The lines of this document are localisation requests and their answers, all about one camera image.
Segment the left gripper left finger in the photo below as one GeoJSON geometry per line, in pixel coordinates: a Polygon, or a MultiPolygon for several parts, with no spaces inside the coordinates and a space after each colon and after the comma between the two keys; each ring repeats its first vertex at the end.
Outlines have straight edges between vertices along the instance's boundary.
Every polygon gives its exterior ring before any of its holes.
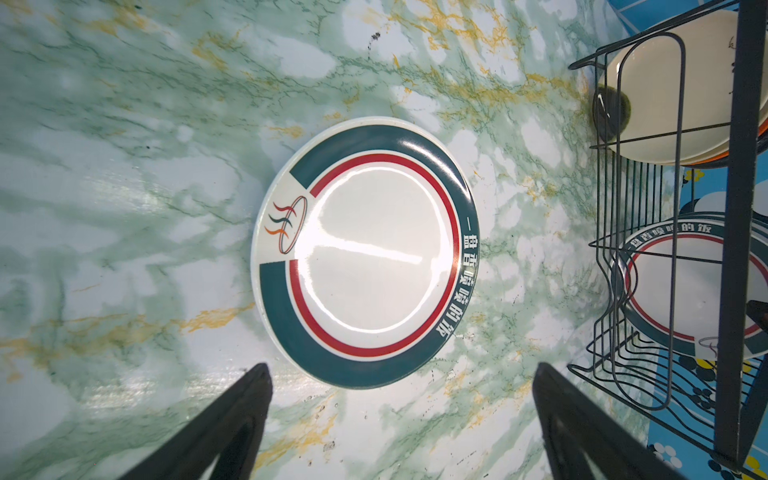
{"type": "Polygon", "coordinates": [[[260,363],[222,393],[125,479],[248,479],[263,437],[273,384],[260,363]]]}

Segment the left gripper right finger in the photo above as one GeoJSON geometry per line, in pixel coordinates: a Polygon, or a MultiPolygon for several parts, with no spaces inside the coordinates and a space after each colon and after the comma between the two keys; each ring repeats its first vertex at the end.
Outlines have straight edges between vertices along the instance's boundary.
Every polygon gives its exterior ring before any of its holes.
{"type": "Polygon", "coordinates": [[[537,366],[532,393],[555,479],[680,479],[552,365],[537,366]]]}

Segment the black wire dish rack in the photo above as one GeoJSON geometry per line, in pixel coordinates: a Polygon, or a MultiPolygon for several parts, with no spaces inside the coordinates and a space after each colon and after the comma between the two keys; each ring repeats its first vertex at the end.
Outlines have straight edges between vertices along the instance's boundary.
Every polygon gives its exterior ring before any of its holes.
{"type": "Polygon", "coordinates": [[[690,479],[767,475],[767,6],[702,1],[592,69],[608,301],[569,365],[690,479]]]}

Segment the green red rim plate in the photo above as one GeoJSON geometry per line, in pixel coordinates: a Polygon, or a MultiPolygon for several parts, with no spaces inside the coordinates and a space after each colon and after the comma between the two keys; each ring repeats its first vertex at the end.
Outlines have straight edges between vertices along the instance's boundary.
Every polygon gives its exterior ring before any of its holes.
{"type": "Polygon", "coordinates": [[[251,285],[276,347],[321,382],[372,389],[431,360],[468,309],[477,208],[435,136],[369,116],[299,148],[253,230],[251,285]]]}
{"type": "Polygon", "coordinates": [[[690,215],[631,234],[612,264],[612,282],[636,330],[678,354],[718,357],[725,222],[690,215]]]}

